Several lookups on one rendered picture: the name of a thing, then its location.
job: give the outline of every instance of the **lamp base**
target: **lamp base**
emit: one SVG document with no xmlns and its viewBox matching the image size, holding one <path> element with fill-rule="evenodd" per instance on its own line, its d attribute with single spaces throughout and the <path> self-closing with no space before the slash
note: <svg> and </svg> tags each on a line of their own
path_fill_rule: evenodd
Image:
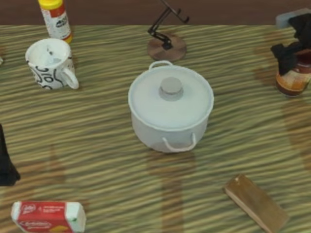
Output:
<svg viewBox="0 0 311 233">
<path fill-rule="evenodd" d="M 172 34 L 165 34 L 171 39 L 173 48 L 165 50 L 162 45 L 163 42 L 156 38 L 149 41 L 147 45 L 148 55 L 154 60 L 167 60 L 170 62 L 182 59 L 187 52 L 186 42 L 180 37 Z"/>
</svg>

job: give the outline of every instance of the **white mug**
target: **white mug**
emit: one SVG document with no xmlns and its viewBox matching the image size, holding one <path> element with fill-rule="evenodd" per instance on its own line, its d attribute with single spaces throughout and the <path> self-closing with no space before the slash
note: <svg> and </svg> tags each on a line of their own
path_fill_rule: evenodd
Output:
<svg viewBox="0 0 311 233">
<path fill-rule="evenodd" d="M 79 88 L 67 42 L 56 38 L 39 40 L 27 49 L 25 58 L 42 88 L 54 90 L 66 85 Z"/>
</svg>

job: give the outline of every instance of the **pot lid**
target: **pot lid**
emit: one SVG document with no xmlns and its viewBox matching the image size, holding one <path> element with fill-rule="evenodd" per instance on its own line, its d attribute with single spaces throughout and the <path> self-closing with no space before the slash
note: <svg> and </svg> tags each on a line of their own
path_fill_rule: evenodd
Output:
<svg viewBox="0 0 311 233">
<path fill-rule="evenodd" d="M 156 64 L 168 66 L 154 67 Z M 214 95 L 200 74 L 158 61 L 134 80 L 128 101 L 132 114 L 143 123 L 173 131 L 204 121 L 213 108 Z"/>
</svg>

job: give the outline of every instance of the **amber jar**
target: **amber jar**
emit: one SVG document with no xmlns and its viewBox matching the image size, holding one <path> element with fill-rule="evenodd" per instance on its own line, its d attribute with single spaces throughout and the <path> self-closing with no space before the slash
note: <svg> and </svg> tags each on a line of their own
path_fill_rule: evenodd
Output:
<svg viewBox="0 0 311 233">
<path fill-rule="evenodd" d="M 290 97 L 299 96 L 308 87 L 311 79 L 311 50 L 304 50 L 296 55 L 296 67 L 283 76 L 276 75 L 277 89 Z"/>
</svg>

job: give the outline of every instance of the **dark brown background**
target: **dark brown background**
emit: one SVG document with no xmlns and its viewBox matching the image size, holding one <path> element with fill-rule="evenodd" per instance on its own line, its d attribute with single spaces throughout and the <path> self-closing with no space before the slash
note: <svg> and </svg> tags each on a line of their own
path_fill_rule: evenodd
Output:
<svg viewBox="0 0 311 233">
<path fill-rule="evenodd" d="M 310 0 L 168 0 L 190 24 L 274 24 L 278 14 L 309 7 Z M 71 25 L 152 24 L 164 10 L 160 0 L 67 0 Z M 0 25 L 43 24 L 36 0 L 2 0 Z M 179 24 L 170 17 L 165 24 Z"/>
</svg>

